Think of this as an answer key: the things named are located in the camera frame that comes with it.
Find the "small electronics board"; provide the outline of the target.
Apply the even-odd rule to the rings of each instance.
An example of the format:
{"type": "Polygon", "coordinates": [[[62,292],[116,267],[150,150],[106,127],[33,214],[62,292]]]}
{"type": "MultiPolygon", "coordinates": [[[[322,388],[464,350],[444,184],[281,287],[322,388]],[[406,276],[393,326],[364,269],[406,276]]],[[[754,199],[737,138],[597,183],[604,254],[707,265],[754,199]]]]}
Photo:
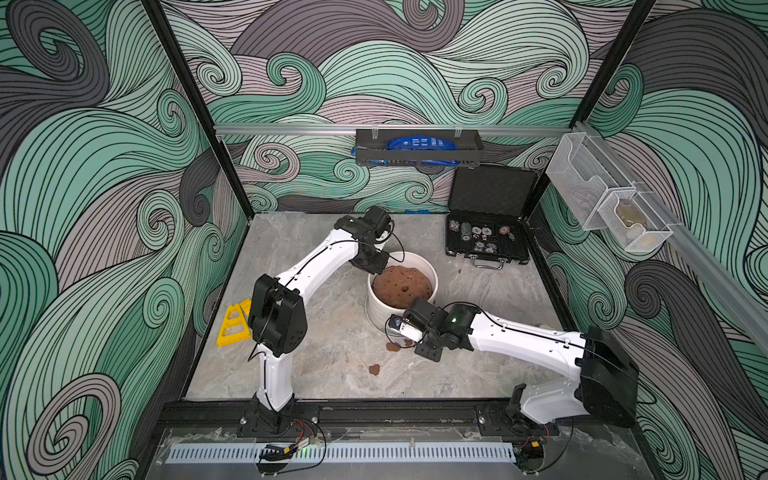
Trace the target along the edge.
{"type": "Polygon", "coordinates": [[[267,444],[258,453],[255,466],[261,475],[287,473],[288,464],[299,451],[309,446],[310,439],[300,440],[289,445],[267,444]]]}
{"type": "Polygon", "coordinates": [[[546,467],[546,442],[528,439],[515,448],[518,468],[524,475],[536,475],[546,467]]]}

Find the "clear plastic wall bin small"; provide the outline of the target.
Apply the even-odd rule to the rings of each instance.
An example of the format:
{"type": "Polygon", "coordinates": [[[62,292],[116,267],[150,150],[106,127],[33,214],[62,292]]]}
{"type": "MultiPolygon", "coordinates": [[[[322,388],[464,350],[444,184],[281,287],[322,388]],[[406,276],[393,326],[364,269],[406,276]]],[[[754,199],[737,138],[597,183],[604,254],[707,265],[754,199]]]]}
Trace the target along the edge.
{"type": "Polygon", "coordinates": [[[654,252],[673,234],[636,190],[610,189],[597,211],[617,243],[628,253],[654,252]]]}

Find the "small electronics board left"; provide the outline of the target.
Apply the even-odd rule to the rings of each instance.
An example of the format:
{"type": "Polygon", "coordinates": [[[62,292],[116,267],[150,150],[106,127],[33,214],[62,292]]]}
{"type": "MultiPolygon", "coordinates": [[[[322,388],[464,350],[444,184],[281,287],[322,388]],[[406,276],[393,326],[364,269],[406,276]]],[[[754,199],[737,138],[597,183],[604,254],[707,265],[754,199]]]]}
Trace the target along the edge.
{"type": "Polygon", "coordinates": [[[258,453],[255,466],[261,475],[287,473],[288,464],[299,451],[309,446],[310,439],[300,440],[289,445],[267,444],[258,453]]]}

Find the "aluminium rail wall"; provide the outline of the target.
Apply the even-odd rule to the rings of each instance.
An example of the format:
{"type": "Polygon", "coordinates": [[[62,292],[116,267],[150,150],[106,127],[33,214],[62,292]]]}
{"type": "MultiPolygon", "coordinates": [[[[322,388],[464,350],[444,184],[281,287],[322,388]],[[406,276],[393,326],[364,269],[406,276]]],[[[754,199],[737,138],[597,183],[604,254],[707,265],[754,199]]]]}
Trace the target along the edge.
{"type": "Polygon", "coordinates": [[[355,135],[357,130],[371,130],[378,133],[383,130],[450,130],[462,133],[475,130],[480,136],[523,138],[523,137],[558,137],[572,131],[567,127],[552,126],[515,126],[515,125],[429,125],[429,124],[341,124],[307,122],[299,123],[218,123],[214,125],[217,135],[309,135],[341,136],[355,135]]]}
{"type": "Polygon", "coordinates": [[[574,133],[584,133],[597,150],[598,162],[622,186],[629,186],[639,198],[639,209],[654,223],[662,224],[670,233],[665,244],[690,267],[715,304],[724,308],[738,330],[762,351],[767,351],[767,311],[752,297],[687,228],[683,220],[659,196],[659,191],[639,179],[624,159],[589,123],[578,121],[574,133]]]}

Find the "black wall tray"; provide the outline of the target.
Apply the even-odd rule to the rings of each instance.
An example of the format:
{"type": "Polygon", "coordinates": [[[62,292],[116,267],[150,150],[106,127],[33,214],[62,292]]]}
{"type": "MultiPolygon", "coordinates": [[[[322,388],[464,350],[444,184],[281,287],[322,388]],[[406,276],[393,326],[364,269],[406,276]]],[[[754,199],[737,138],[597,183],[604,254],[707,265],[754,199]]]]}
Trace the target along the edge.
{"type": "Polygon", "coordinates": [[[358,129],[351,155],[366,166],[474,168],[485,146],[477,130],[434,128],[358,129]]]}

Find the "white ceramic pot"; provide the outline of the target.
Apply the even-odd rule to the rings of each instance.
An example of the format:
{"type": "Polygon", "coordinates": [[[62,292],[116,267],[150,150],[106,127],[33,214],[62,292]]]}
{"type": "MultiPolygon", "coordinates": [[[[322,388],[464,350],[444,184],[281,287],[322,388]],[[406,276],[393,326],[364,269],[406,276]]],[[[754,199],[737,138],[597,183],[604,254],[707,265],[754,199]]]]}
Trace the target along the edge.
{"type": "MultiPolygon", "coordinates": [[[[402,266],[406,268],[416,268],[420,270],[424,275],[426,275],[430,281],[432,282],[434,286],[434,293],[427,301],[434,301],[438,288],[439,288],[439,280],[436,270],[434,269],[433,265],[423,258],[422,256],[412,253],[412,252],[405,252],[404,254],[397,254],[395,258],[391,258],[385,269],[387,267],[392,266],[402,266]]],[[[367,280],[367,299],[365,304],[365,312],[367,315],[368,320],[370,321],[371,325],[381,331],[384,332],[384,324],[389,319],[391,315],[402,315],[404,313],[404,309],[396,309],[389,307],[388,305],[384,304],[380,300],[378,300],[372,291],[372,281],[373,279],[379,274],[369,274],[368,280],[367,280]]]]}

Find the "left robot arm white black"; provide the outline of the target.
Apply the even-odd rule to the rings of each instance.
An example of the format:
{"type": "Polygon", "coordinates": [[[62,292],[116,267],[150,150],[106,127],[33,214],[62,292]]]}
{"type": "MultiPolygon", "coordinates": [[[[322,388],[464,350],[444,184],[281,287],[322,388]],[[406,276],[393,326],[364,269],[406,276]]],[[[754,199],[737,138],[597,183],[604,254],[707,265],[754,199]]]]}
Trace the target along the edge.
{"type": "Polygon", "coordinates": [[[346,264],[368,274],[382,273],[390,260],[383,246],[393,233],[394,220],[381,207],[371,207],[361,217],[346,215],[296,265],[255,281],[247,325],[254,340],[249,358],[259,361],[254,395],[259,425],[276,431],[291,421],[293,352],[308,332],[309,300],[346,264]]]}

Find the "yellow plastic triangle frame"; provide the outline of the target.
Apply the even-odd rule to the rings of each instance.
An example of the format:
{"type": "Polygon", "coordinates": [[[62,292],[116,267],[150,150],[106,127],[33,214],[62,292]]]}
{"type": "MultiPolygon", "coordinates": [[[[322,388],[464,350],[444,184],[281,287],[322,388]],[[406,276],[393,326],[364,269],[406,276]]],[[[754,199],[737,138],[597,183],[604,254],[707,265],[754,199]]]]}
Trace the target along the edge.
{"type": "Polygon", "coordinates": [[[227,307],[217,335],[216,345],[218,347],[238,343],[252,337],[252,331],[247,323],[250,307],[250,299],[245,299],[227,307]]]}

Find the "clear plastic wall bin large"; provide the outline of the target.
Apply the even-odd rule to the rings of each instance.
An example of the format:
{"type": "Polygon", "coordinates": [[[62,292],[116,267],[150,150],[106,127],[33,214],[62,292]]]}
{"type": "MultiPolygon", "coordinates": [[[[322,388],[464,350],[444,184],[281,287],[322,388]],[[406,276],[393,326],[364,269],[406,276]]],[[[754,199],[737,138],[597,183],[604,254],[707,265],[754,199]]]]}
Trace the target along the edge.
{"type": "Polygon", "coordinates": [[[629,182],[610,161],[606,149],[587,132],[567,133],[561,137],[546,174],[585,231],[605,229],[598,208],[611,193],[629,187],[629,182]]]}

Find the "aluminium rail right wall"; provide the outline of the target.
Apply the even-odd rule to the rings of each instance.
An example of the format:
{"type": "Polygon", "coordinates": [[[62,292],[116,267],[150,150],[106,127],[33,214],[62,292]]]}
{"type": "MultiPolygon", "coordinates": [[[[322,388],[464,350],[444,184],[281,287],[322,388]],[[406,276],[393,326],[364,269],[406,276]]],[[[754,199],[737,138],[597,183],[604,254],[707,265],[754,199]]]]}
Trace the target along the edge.
{"type": "Polygon", "coordinates": [[[762,351],[767,351],[767,311],[752,297],[687,228],[683,220],[659,196],[659,191],[639,179],[624,159],[589,123],[578,121],[574,133],[584,133],[597,150],[598,162],[622,186],[629,186],[639,198],[639,209],[654,223],[662,224],[670,233],[665,244],[690,267],[715,304],[724,308],[738,330],[762,351]]]}

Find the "aluminium rail back wall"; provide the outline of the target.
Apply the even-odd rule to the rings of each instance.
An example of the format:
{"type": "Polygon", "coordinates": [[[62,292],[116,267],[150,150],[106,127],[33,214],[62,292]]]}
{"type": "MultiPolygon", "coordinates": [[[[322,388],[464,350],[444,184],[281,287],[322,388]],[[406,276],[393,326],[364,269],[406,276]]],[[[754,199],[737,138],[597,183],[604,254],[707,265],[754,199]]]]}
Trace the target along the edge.
{"type": "Polygon", "coordinates": [[[552,126],[515,126],[515,125],[429,125],[429,124],[341,124],[307,122],[299,123],[218,123],[214,125],[217,135],[309,135],[341,136],[355,135],[357,130],[371,130],[378,133],[383,130],[450,130],[462,133],[475,130],[480,136],[523,138],[523,137],[558,137],[572,131],[567,127],[552,126]]]}

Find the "black corner frame post left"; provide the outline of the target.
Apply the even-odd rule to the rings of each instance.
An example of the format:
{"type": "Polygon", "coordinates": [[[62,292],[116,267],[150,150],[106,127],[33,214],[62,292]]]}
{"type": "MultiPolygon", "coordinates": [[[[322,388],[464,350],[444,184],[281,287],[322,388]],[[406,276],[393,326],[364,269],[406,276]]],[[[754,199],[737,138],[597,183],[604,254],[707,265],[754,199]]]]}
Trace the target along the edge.
{"type": "Polygon", "coordinates": [[[179,79],[183,92],[188,97],[196,119],[200,123],[206,140],[213,155],[224,173],[241,210],[248,220],[252,220],[255,212],[251,207],[244,186],[239,179],[231,155],[225,145],[216,135],[213,118],[196,85],[189,65],[184,57],[181,46],[172,30],[169,19],[160,1],[142,0],[153,29],[169,59],[174,73],[179,79]]]}

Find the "small electronics board right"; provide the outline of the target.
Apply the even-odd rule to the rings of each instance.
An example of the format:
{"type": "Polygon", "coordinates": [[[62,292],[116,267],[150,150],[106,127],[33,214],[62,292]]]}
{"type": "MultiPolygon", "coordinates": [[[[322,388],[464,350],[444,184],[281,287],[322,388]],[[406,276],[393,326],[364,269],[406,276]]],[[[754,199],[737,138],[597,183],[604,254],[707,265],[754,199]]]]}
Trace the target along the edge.
{"type": "Polygon", "coordinates": [[[515,448],[518,468],[524,475],[536,475],[546,467],[546,442],[528,439],[515,448]]]}

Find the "brown mud lump in pot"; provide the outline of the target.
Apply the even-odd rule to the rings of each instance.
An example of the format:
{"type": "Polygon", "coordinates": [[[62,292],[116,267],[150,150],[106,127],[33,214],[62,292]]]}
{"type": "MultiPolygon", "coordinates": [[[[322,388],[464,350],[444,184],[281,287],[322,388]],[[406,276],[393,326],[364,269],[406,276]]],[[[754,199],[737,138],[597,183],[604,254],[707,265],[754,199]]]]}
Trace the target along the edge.
{"type": "Polygon", "coordinates": [[[372,281],[375,297],[396,309],[407,308],[416,298],[428,300],[434,293],[430,279],[416,268],[387,267],[372,281]]]}

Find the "black corner frame post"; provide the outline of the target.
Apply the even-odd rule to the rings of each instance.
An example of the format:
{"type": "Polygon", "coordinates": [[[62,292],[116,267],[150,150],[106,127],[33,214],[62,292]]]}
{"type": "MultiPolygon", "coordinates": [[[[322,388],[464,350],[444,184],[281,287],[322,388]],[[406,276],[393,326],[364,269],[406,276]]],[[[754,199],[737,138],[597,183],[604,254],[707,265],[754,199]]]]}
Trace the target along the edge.
{"type": "Polygon", "coordinates": [[[637,0],[634,3],[622,28],[608,48],[595,78],[576,109],[569,123],[570,130],[573,130],[578,123],[587,122],[654,5],[654,0],[637,0]]]}
{"type": "Polygon", "coordinates": [[[188,97],[196,119],[200,123],[206,140],[213,155],[224,173],[241,210],[248,220],[252,220],[255,212],[251,207],[244,186],[239,179],[231,155],[225,145],[216,135],[213,118],[196,85],[189,65],[184,57],[181,46],[172,30],[169,19],[160,1],[142,0],[153,29],[169,59],[174,73],[179,79],[183,92],[188,97]]]}

